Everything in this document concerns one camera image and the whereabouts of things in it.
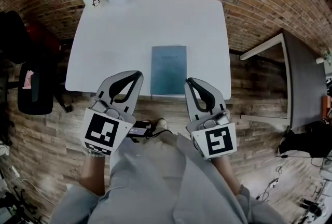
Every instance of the book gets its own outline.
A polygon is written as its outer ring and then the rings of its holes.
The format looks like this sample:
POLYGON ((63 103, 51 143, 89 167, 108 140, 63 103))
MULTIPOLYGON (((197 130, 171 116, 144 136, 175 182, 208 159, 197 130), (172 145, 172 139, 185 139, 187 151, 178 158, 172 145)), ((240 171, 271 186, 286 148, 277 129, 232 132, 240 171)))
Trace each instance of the book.
POLYGON ((186 78, 186 46, 152 47, 151 95, 184 95, 186 78))

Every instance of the gray shirt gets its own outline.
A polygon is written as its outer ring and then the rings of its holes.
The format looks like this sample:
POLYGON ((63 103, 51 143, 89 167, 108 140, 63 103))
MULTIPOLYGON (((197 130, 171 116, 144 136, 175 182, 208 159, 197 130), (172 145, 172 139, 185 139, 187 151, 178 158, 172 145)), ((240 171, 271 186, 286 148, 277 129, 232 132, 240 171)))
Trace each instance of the gray shirt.
POLYGON ((190 140, 179 136, 176 144, 185 161, 177 194, 170 191, 142 146, 126 138, 111 158, 106 194, 99 197, 82 186, 71 187, 53 211, 51 224, 287 223, 245 187, 235 197, 190 140))

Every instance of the chair wheel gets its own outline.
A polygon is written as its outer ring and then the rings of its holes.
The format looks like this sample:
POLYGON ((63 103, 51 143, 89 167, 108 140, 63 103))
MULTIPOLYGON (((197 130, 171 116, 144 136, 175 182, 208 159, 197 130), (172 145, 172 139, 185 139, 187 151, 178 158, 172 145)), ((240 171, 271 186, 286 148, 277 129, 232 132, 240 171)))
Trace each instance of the chair wheel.
POLYGON ((73 107, 72 107, 72 105, 67 106, 67 107, 66 107, 66 111, 67 111, 67 113, 72 112, 72 111, 73 111, 73 107))

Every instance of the green plant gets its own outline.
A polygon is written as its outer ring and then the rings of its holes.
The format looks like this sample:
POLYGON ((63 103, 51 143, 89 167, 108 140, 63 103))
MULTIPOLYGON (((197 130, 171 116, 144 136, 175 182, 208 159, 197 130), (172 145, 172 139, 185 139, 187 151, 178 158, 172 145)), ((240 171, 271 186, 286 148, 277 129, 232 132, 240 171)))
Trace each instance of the green plant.
POLYGON ((332 65, 332 53, 328 49, 326 53, 324 54, 324 60, 331 66, 332 65))

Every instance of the white pot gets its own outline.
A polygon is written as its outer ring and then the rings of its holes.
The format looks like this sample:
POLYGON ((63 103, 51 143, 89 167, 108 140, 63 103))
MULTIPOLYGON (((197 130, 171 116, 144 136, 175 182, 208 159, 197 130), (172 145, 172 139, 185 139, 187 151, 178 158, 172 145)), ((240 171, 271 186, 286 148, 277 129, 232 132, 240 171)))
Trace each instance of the white pot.
POLYGON ((323 62, 324 62, 324 59, 322 57, 319 57, 319 58, 316 59, 317 64, 321 64, 323 62))
POLYGON ((127 0, 108 0, 108 1, 112 5, 121 6, 121 5, 125 5, 127 0))

